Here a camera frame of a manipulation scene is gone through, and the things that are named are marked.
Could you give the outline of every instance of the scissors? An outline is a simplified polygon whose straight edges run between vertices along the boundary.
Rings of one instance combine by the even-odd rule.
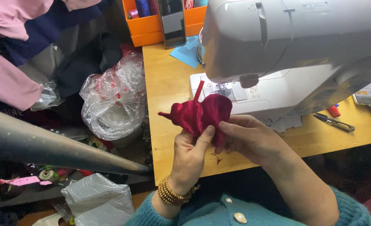
[[[356,130],[356,128],[354,126],[351,126],[347,123],[344,123],[344,122],[341,122],[335,118],[332,118],[332,117],[329,117],[329,116],[326,116],[326,115],[323,115],[323,114],[320,114],[320,113],[315,113],[314,117],[318,118],[319,120],[329,124],[329,125],[332,125],[332,126],[336,126],[338,127],[339,129],[342,129],[342,130],[346,130],[348,132],[353,132],[354,130]]]

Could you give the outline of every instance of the woman's left hand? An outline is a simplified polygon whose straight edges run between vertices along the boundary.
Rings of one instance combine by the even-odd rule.
[[[197,183],[204,168],[205,152],[208,149],[215,127],[208,126],[198,138],[195,146],[193,137],[182,131],[174,139],[174,160],[168,185],[178,194],[185,195]]]

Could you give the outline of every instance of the sewing machine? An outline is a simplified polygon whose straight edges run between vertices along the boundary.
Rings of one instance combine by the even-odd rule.
[[[371,0],[212,0],[202,45],[199,101],[222,94],[259,119],[318,112],[371,83]]]

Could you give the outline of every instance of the gold button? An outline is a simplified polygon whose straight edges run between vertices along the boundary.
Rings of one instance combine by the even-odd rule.
[[[244,215],[242,213],[235,213],[235,214],[233,214],[233,218],[238,223],[242,223],[242,224],[246,224],[247,223],[247,219],[244,217]]]

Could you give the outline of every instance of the wooden table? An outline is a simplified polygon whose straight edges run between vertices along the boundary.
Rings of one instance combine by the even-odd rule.
[[[204,72],[200,66],[194,69],[170,56],[171,51],[165,49],[163,43],[143,47],[156,185],[170,174],[174,137],[182,130],[157,113],[169,113],[173,103],[190,100],[189,76]],[[300,157],[370,144],[371,113],[368,107],[356,105],[352,97],[339,104],[339,119],[355,126],[356,131],[346,133],[308,115],[303,116],[303,126],[288,129],[281,134],[282,138]],[[216,157],[212,155],[213,151],[210,148],[206,152],[202,177],[257,166],[236,152],[221,153]]]

